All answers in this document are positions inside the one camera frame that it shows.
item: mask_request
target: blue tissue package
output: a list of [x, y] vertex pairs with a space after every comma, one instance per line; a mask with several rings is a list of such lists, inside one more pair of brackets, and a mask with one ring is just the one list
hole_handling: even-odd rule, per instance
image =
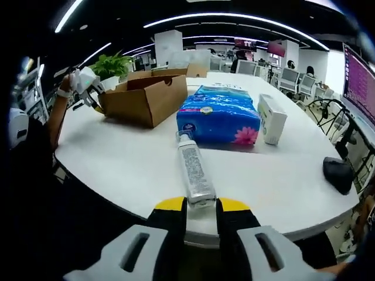
[[246, 91], [201, 86], [177, 112], [178, 130], [190, 130], [196, 142], [255, 144], [260, 117]]

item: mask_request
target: white robotic hand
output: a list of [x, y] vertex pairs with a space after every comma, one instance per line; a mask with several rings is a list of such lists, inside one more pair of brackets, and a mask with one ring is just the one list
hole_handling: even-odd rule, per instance
[[103, 110], [90, 95], [93, 90], [98, 95], [105, 93], [103, 85], [100, 83], [100, 77], [96, 76], [89, 67], [84, 67], [81, 71], [76, 70], [72, 75], [71, 87], [77, 91], [84, 103], [93, 107], [96, 111], [103, 113]]

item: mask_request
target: white table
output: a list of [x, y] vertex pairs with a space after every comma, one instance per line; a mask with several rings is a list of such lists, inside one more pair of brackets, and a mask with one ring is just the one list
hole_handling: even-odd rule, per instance
[[[189, 94], [203, 83], [235, 84], [258, 104], [259, 94], [277, 99], [288, 114], [278, 146], [257, 143], [245, 152], [201, 149], [217, 195], [246, 203], [260, 224], [292, 240], [337, 224], [358, 203], [354, 186], [341, 195], [324, 178], [326, 156], [339, 158], [329, 139], [298, 106], [259, 77], [208, 73], [187, 78]], [[124, 126], [92, 108], [69, 109], [56, 157], [68, 171], [114, 204], [147, 218], [160, 201], [184, 196], [175, 132], [176, 114], [154, 129]], [[186, 240], [217, 245], [214, 208], [190, 210]]]

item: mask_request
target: computer mouse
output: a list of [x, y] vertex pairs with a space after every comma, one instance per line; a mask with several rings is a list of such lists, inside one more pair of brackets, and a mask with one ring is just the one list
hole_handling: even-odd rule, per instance
[[338, 190], [347, 195], [352, 188], [354, 172], [352, 167], [342, 159], [325, 157], [323, 161], [323, 173], [326, 180]]

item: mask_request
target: white box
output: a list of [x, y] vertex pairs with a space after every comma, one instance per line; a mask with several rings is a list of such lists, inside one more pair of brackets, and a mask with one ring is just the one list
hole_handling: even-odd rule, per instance
[[260, 94], [258, 113], [261, 118], [264, 142], [277, 145], [284, 128], [287, 115], [277, 102], [266, 94]]

